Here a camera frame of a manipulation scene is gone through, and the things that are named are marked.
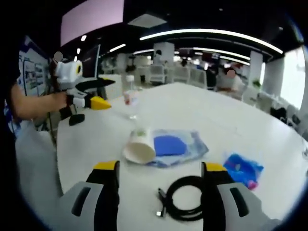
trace white table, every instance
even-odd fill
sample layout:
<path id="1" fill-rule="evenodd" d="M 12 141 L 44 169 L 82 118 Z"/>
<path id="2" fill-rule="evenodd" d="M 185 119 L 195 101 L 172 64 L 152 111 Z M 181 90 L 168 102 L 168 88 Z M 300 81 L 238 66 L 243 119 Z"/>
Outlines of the white table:
<path id="1" fill-rule="evenodd" d="M 142 92 L 140 117 L 152 128 L 196 129 L 209 147 L 203 160 L 224 163 L 227 154 L 238 152 L 265 168 L 254 190 L 270 218 L 282 219 L 301 194 L 308 162 L 302 157 L 301 137 L 281 121 L 243 102 L 190 85 L 174 83 Z M 122 156 L 134 125 L 127 119 L 123 98 L 103 111 L 85 110 L 85 121 L 69 127 L 68 119 L 58 128 L 58 169 L 63 192 L 85 181 L 99 161 L 121 160 L 119 231 L 200 231 L 202 221 L 181 223 L 169 216 L 160 219 L 157 189 L 164 190 L 176 179 L 200 176 L 201 161 L 170 169 L 139 166 Z M 176 205 L 192 208 L 200 192 L 185 187 L 174 195 Z"/>

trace poster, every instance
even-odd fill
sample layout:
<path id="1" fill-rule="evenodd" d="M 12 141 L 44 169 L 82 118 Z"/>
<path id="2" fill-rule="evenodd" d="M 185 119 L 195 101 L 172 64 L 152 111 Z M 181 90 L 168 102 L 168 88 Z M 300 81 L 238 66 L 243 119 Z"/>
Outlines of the poster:
<path id="1" fill-rule="evenodd" d="M 44 94 L 47 71 L 49 65 L 48 56 L 26 36 L 19 51 L 20 76 L 17 83 L 24 95 L 39 96 Z M 11 132 L 18 138 L 25 122 L 13 119 L 12 112 L 5 102 L 4 115 Z"/>

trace blue plastic bag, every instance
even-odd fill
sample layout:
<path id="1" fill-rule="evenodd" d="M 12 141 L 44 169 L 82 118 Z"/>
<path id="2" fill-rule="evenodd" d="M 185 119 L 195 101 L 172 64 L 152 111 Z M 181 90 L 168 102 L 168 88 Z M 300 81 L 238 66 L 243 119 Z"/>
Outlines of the blue plastic bag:
<path id="1" fill-rule="evenodd" d="M 235 182 L 241 182 L 251 190 L 258 186 L 257 180 L 264 169 L 258 162 L 238 154 L 231 154 L 223 166 Z"/>

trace pink object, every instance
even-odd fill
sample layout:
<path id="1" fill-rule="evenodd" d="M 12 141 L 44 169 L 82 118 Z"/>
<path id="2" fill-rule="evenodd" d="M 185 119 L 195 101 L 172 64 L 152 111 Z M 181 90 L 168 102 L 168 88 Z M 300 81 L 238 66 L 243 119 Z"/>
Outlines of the pink object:
<path id="1" fill-rule="evenodd" d="M 62 17 L 61 46 L 98 28 L 123 22 L 124 0 L 88 0 Z"/>
<path id="2" fill-rule="evenodd" d="M 249 188 L 250 190 L 255 189 L 257 186 L 258 186 L 258 183 L 257 183 L 257 182 L 254 182 L 253 180 L 250 180 L 250 181 L 248 182 L 248 188 Z"/>

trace led light strip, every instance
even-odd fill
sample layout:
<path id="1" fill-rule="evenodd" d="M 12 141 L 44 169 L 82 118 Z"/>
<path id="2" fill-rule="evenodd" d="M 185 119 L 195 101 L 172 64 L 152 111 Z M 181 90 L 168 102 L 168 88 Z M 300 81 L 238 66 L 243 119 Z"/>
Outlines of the led light strip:
<path id="1" fill-rule="evenodd" d="M 193 49 L 194 50 L 198 50 L 198 51 L 208 51 L 208 52 L 216 52 L 216 53 L 222 53 L 222 54 L 229 54 L 229 55 L 237 56 L 237 57 L 242 58 L 242 59 L 250 60 L 250 58 L 247 57 L 247 56 L 243 56 L 241 54 L 236 54 L 236 53 L 229 52 L 229 51 L 222 51 L 222 50 L 209 49 L 209 48 L 201 48 L 201 47 L 193 47 Z"/>
<path id="2" fill-rule="evenodd" d="M 133 54 L 142 54 L 142 53 L 147 53 L 147 52 L 153 52 L 154 49 L 148 49 L 148 50 L 142 50 L 142 51 L 135 51 Z"/>
<path id="3" fill-rule="evenodd" d="M 181 30 L 170 30 L 170 31 L 165 31 L 165 32 L 160 32 L 160 33 L 156 33 L 156 34 L 152 34 L 152 35 L 147 35 L 144 37 L 141 37 L 140 40 L 145 40 L 145 39 L 151 39 L 154 37 L 158 37 L 158 36 L 163 36 L 163 35 L 172 35 L 172 34 L 180 34 L 180 33 L 215 33 L 215 34 L 223 34 L 223 35 L 230 35 L 230 36 L 235 36 L 235 37 L 240 37 L 243 39 L 247 39 L 253 42 L 257 42 L 259 44 L 262 44 L 268 48 L 273 49 L 274 51 L 282 54 L 283 51 L 280 50 L 279 48 L 263 41 L 260 40 L 258 38 L 254 38 L 248 35 L 243 35 L 240 33 L 236 33 L 236 32 L 231 32 L 231 31 L 227 31 L 227 30 L 215 30 L 215 29 L 181 29 Z"/>
<path id="4" fill-rule="evenodd" d="M 142 50 L 142 51 L 136 51 L 133 54 L 141 54 L 141 53 L 147 53 L 147 52 L 153 52 L 154 49 L 148 49 L 148 50 Z"/>
<path id="5" fill-rule="evenodd" d="M 112 48 L 109 52 L 113 52 L 113 51 L 115 51 L 115 50 L 117 50 L 117 49 L 120 49 L 120 48 L 122 48 L 122 47 L 125 47 L 125 46 L 126 46 L 126 44 L 123 43 L 123 44 L 121 44 L 120 46 L 117 46 L 117 47 Z"/>
<path id="6" fill-rule="evenodd" d="M 230 60 L 230 61 L 235 61 L 235 62 L 237 62 L 237 63 L 250 66 L 250 63 L 244 62 L 244 61 L 239 60 L 239 59 L 233 59 L 233 58 L 230 58 L 230 57 L 222 56 L 222 55 L 220 56 L 220 59 L 226 59 L 226 60 Z"/>

